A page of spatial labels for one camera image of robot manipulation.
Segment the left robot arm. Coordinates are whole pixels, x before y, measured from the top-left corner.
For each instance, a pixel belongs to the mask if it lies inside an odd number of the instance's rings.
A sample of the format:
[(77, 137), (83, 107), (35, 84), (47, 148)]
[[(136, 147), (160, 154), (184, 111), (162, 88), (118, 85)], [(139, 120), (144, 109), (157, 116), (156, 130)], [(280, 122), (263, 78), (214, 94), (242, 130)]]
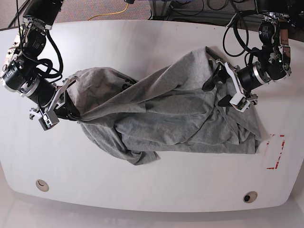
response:
[[(224, 84), (231, 79), (235, 93), (221, 98), (218, 105), (234, 107), (240, 112), (244, 112), (250, 105), (257, 104), (258, 97), (252, 90), (291, 74), (288, 22), (285, 18), (289, 16), (292, 4), (288, 0), (257, 0), (255, 6), (255, 10), (235, 10), (235, 15), (227, 25), (228, 29), (233, 28), (234, 35), (243, 48), (241, 54), (245, 55), (245, 68), (232, 66), (210, 48), (206, 48), (206, 52), (215, 59), (218, 66), (204, 83), (202, 90), (211, 91), (216, 84)], [(238, 33), (238, 23), (245, 22), (245, 17), (253, 15), (264, 16), (258, 28), (259, 39), (262, 42), (260, 49), (249, 48), (249, 41), (243, 41)]]

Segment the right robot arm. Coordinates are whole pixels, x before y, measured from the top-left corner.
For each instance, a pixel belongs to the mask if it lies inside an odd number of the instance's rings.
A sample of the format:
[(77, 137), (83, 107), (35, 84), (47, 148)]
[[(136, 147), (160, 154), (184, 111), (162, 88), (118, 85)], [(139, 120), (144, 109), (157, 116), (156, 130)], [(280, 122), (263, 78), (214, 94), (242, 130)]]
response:
[[(77, 121), (80, 113), (67, 91), (59, 94), (55, 82), (62, 79), (64, 69), (60, 51), (53, 41), (50, 30), (58, 13), (61, 0), (32, 0), (23, 14), (23, 23), (11, 49), (8, 50), (0, 73), (3, 85), (12, 92), (19, 92), (38, 105), (38, 113), (43, 114), (54, 103), (56, 117)], [(57, 54), (59, 68), (54, 69), (50, 59), (39, 59), (47, 42)]]

